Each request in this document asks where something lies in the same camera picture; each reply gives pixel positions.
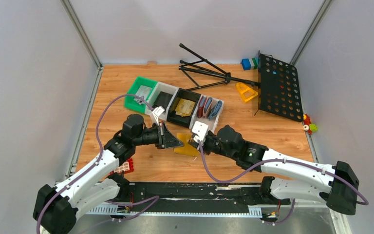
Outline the yellow leather card holder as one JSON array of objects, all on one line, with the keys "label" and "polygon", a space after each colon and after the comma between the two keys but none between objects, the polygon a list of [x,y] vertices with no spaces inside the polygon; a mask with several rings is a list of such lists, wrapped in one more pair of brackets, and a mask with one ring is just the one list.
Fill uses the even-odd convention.
[{"label": "yellow leather card holder", "polygon": [[183,143],[183,146],[174,148],[174,153],[192,157],[200,156],[200,152],[188,143],[192,137],[191,133],[177,133],[176,137]]}]

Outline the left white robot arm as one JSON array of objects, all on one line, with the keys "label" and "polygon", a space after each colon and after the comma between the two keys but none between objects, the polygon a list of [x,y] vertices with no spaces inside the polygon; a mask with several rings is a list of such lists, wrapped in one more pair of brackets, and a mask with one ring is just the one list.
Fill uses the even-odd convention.
[{"label": "left white robot arm", "polygon": [[86,212],[117,197],[128,181],[119,173],[109,173],[130,159],[136,147],[142,145],[171,149],[184,144],[164,122],[153,123],[148,128],[141,115],[129,115],[122,129],[86,166],[54,187],[46,184],[39,189],[33,211],[36,233],[44,229],[50,234],[67,234]]}]

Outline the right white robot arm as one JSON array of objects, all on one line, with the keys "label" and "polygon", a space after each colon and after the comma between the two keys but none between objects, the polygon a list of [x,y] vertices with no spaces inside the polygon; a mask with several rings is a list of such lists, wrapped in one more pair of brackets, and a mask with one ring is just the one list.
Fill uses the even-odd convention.
[{"label": "right white robot arm", "polygon": [[287,178],[265,177],[259,189],[261,195],[325,203],[344,215],[355,215],[358,204],[369,204],[358,191],[359,180],[346,162],[331,165],[291,157],[245,140],[229,125],[214,134],[207,124],[196,122],[191,132],[188,142],[201,153],[202,159],[214,153],[234,160],[245,173],[257,171]]}]

